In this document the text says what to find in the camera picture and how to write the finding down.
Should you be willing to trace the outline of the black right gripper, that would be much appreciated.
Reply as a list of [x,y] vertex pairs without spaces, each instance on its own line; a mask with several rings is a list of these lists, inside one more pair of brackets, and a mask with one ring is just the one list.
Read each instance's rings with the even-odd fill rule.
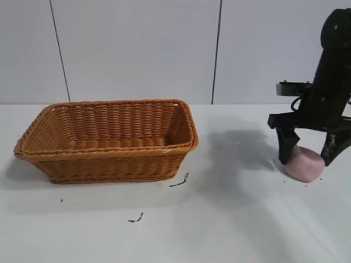
[[[294,96],[291,112],[270,114],[268,126],[274,129],[279,143],[279,160],[286,165],[300,138],[296,127],[323,130],[337,125],[350,98],[350,50],[324,50],[312,83],[281,81],[276,85],[278,96]],[[350,130],[326,134],[321,157],[329,166],[350,147]]]

